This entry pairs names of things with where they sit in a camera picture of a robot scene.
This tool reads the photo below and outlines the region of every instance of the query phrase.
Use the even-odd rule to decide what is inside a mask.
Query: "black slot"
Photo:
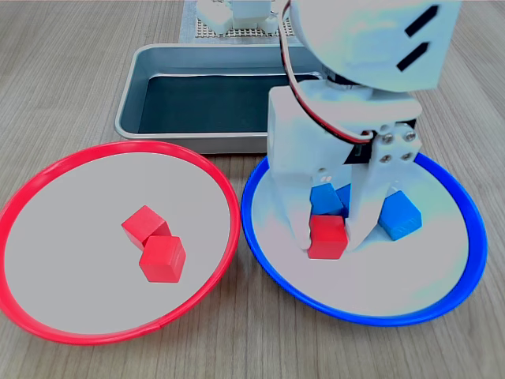
[[[430,6],[423,14],[421,14],[410,26],[405,29],[405,33],[409,37],[419,32],[429,21],[436,16],[439,11],[439,6]]]
[[[427,50],[429,43],[423,42],[421,45],[416,47],[409,55],[407,55],[402,61],[396,65],[400,71],[405,70],[407,67],[412,65],[415,61],[419,59]]]

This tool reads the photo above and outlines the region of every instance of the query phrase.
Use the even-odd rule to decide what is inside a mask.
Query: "wooden table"
[[[118,140],[133,52],[178,41],[182,3],[0,2],[0,204],[68,154]],[[263,272],[242,238],[223,281],[163,330],[101,347],[39,340],[0,316],[0,377],[505,377],[505,4],[463,6],[436,91],[417,94],[424,152],[473,196],[484,279],[425,325],[367,328],[317,313]],[[238,195],[258,157],[213,159]]]

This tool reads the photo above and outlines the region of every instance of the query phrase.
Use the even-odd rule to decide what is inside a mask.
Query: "cube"
[[[391,240],[398,241],[422,227],[421,212],[402,191],[398,191],[386,197],[379,225]]]
[[[141,250],[152,235],[172,235],[166,221],[146,205],[127,219],[122,227],[130,241]]]
[[[311,216],[310,259],[339,259],[349,242],[341,216]]]
[[[177,283],[185,260],[186,253],[179,237],[153,235],[145,244],[139,266],[151,283]]]
[[[342,202],[331,183],[313,187],[310,193],[310,202],[312,203],[312,214],[316,216],[337,216],[343,210]]]
[[[349,207],[350,207],[350,184],[342,188],[337,189],[337,196],[342,202],[342,216],[344,219],[349,217]]]

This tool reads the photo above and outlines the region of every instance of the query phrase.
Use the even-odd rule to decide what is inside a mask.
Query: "white block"
[[[237,20],[233,18],[233,29],[256,29],[258,27],[257,22],[251,20]]]
[[[196,16],[216,34],[226,34],[233,26],[231,10],[223,3],[199,0]]]
[[[270,16],[264,21],[258,23],[258,28],[263,30],[267,34],[273,34],[279,27],[279,23],[277,21],[276,16]]]
[[[271,0],[231,0],[234,18],[236,19],[261,19],[270,16]]]

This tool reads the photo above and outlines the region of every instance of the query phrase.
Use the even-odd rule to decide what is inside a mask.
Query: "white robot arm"
[[[407,92],[437,86],[461,2],[285,4],[297,38],[324,65],[327,80],[296,82],[279,28],[290,87],[273,88],[269,96],[271,177],[297,244],[306,250],[312,188],[352,164],[346,233],[347,249],[354,250],[377,225],[385,198],[421,148],[413,130],[421,105]]]

